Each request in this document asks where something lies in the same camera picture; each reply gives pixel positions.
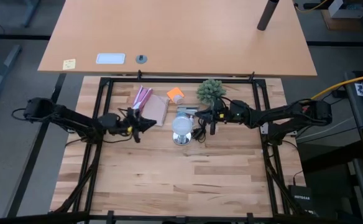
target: green plant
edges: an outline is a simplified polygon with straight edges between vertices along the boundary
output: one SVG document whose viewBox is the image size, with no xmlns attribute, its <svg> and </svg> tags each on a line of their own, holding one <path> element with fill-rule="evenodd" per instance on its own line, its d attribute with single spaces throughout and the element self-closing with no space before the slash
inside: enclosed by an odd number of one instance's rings
<svg viewBox="0 0 363 224">
<path fill-rule="evenodd" d="M 196 91 L 196 97 L 205 105 L 212 105 L 216 97 L 224 96 L 225 89 L 221 81 L 208 79 L 200 84 Z"/>
</svg>

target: wooden desk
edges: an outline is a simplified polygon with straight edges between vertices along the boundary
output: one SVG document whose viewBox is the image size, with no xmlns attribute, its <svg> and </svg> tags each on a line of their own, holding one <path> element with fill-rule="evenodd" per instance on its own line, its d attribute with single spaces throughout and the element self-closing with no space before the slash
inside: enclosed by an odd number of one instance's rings
<svg viewBox="0 0 363 224">
<path fill-rule="evenodd" d="M 85 77 L 77 112 L 93 114 L 99 79 Z M 266 82 L 271 107 L 284 105 L 281 80 L 273 78 Z M 199 103 L 195 95 L 198 84 L 143 85 L 163 96 L 178 86 L 186 96 L 186 104 Z M 224 86 L 227 97 L 244 100 L 254 108 L 251 85 Z M 130 106 L 139 87 L 140 83 L 115 83 L 109 111 L 118 113 L 117 108 Z M 103 107 L 102 100 L 99 114 L 103 113 Z M 154 126 L 141 134 L 139 144 L 134 141 L 103 144 L 91 213 L 106 215 L 108 210 L 114 210 L 117 215 L 244 217 L 252 212 L 255 217 L 271 217 L 259 130 L 238 124 L 219 124 L 216 135 L 208 134 L 204 143 L 193 141 L 187 146 L 177 146 L 172 140 L 171 127 L 176 109 L 176 105 L 170 104 L 164 126 Z M 106 135 L 104 138 L 111 141 L 121 137 Z M 70 135 L 68 141 L 74 139 L 78 136 Z M 290 137 L 286 140 L 295 143 Z M 84 151 L 82 142 L 66 148 L 52 210 L 58 208 L 76 186 Z M 282 144 L 279 151 L 285 182 L 291 184 L 293 175 L 301 171 L 298 152 L 289 144 Z M 304 185 L 303 174 L 298 174 L 296 181 Z M 277 186 L 275 188 L 279 211 L 282 211 L 280 193 Z"/>
<path fill-rule="evenodd" d="M 39 71 L 316 76 L 292 0 L 282 0 L 265 31 L 266 0 L 67 0 Z M 123 65 L 98 65 L 124 53 Z M 138 64 L 135 58 L 146 55 Z"/>
</svg>

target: gray floor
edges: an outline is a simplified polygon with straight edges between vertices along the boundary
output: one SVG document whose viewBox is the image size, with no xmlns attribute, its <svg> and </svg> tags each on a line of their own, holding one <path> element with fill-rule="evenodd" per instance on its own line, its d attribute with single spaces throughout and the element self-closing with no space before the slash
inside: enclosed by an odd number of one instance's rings
<svg viewBox="0 0 363 224">
<path fill-rule="evenodd" d="M 0 24 L 5 28 L 7 34 L 49 35 L 55 27 L 63 2 L 64 0 L 42 0 L 31 26 L 23 28 L 21 27 L 25 12 L 23 1 L 0 0 Z M 299 18 L 307 40 L 363 41 L 363 32 L 327 30 L 320 12 L 300 14 Z M 0 40 L 0 57 L 5 58 L 14 44 L 21 44 L 23 51 L 9 76 L 6 89 L 0 100 L 0 217 L 7 211 L 9 199 L 14 193 L 14 187 L 20 178 L 20 173 L 25 165 L 34 136 L 39 128 L 39 124 L 23 123 L 12 119 L 10 113 L 16 108 L 24 107 L 29 98 L 50 96 L 58 77 L 57 74 L 37 72 L 37 67 L 47 46 L 47 41 Z M 363 48 L 310 47 L 310 52 L 318 72 L 318 77 L 283 78 L 288 102 L 311 97 L 324 88 L 340 82 L 345 71 L 363 69 Z M 58 102 L 74 109 L 81 82 L 81 75 L 67 75 Z M 334 123 L 332 125 L 352 116 L 347 100 L 334 105 L 333 111 Z M 336 133 L 354 126 L 354 120 L 350 119 L 326 134 Z M 305 135 L 324 129 L 326 128 L 312 128 Z M 321 135 L 313 136 L 312 138 L 308 137 L 304 141 L 319 136 Z M 342 146 L 348 141 L 353 141 L 357 138 L 356 131 L 349 131 L 335 138 L 324 138 L 313 141 L 310 144 L 315 146 Z M 67 134 L 60 128 L 56 126 L 49 128 L 19 215 L 41 214 L 48 211 L 66 140 Z M 313 145 L 307 145 L 299 145 L 302 157 L 313 155 L 314 150 L 310 148 Z M 308 184 L 318 182 L 318 180 L 334 180 L 333 190 L 328 193 L 319 192 L 318 195 L 327 197 L 335 194 L 335 192 L 339 192 L 338 196 L 343 197 L 343 190 L 340 190 L 338 187 L 338 184 L 340 185 L 343 180 L 337 179 L 338 174 L 339 171 L 335 170 L 334 172 L 308 175 L 306 180 Z M 333 200 L 335 200 L 335 203 L 333 203 L 335 206 L 340 205 L 341 200 L 338 197 L 334 197 Z M 318 203 L 322 205 L 322 200 L 319 199 Z M 323 210 L 321 211 L 323 215 L 333 215 L 332 208 Z"/>
</svg>

